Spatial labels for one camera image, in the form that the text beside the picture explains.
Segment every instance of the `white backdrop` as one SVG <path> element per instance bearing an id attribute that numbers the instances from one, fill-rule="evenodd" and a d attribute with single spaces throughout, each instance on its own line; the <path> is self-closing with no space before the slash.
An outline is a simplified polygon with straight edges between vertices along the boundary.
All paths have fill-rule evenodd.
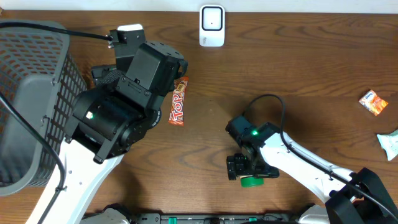
<path id="1" fill-rule="evenodd" d="M 3 9 L 198 11 L 220 4 L 227 12 L 398 13 L 398 0 L 0 0 Z"/>

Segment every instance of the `small orange package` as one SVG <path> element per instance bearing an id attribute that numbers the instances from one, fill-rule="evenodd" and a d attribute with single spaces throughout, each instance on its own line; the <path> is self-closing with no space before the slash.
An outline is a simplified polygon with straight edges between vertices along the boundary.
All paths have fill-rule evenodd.
<path id="1" fill-rule="evenodd" d="M 380 98 L 373 90 L 367 92 L 359 102 L 376 116 L 388 105 L 388 103 Z"/>
<path id="2" fill-rule="evenodd" d="M 174 80 L 172 109 L 170 111 L 169 123 L 184 126 L 184 98 L 188 85 L 188 77 Z"/>

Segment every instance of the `wooden table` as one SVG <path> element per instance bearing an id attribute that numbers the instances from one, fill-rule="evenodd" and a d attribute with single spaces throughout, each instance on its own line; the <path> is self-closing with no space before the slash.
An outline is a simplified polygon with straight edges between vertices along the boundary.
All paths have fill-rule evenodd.
<path id="1" fill-rule="evenodd" d="M 397 159 L 388 162 L 376 133 L 398 128 L 398 17 L 369 14 L 227 13 L 219 48 L 198 43 L 197 12 L 6 11 L 4 18 L 57 21 L 67 29 L 107 34 L 141 23 L 147 39 L 165 42 L 189 62 L 185 126 L 164 117 L 104 181 L 88 212 L 119 202 L 133 212 L 263 213 L 321 204 L 281 172 L 262 187 L 228 181 L 226 156 L 239 151 L 227 122 L 263 93 L 287 104 L 286 131 L 339 166 L 376 172 L 398 203 Z M 89 78 L 94 65 L 114 63 L 101 40 L 72 37 L 70 53 Z M 389 102 L 374 116 L 358 103 L 372 89 Z M 279 125 L 280 105 L 256 103 L 250 115 Z M 43 188 L 0 198 L 0 223 L 24 223 Z"/>

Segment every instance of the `basket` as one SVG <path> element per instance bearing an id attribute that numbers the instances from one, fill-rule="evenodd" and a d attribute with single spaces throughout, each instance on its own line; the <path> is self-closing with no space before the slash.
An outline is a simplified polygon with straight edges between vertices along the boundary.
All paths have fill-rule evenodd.
<path id="1" fill-rule="evenodd" d="M 55 22 L 30 22 L 64 29 Z M 86 84 L 68 53 L 69 36 L 31 28 L 0 29 L 0 91 L 59 153 L 72 102 Z M 0 104 L 0 196 L 45 185 L 55 161 Z"/>

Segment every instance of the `green lid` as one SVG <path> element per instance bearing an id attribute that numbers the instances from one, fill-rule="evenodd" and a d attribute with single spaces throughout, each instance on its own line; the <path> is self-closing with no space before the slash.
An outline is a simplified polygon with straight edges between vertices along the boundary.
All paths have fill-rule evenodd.
<path id="1" fill-rule="evenodd" d="M 245 177 L 241 179 L 242 187 L 255 187 L 264 184 L 263 178 Z"/>

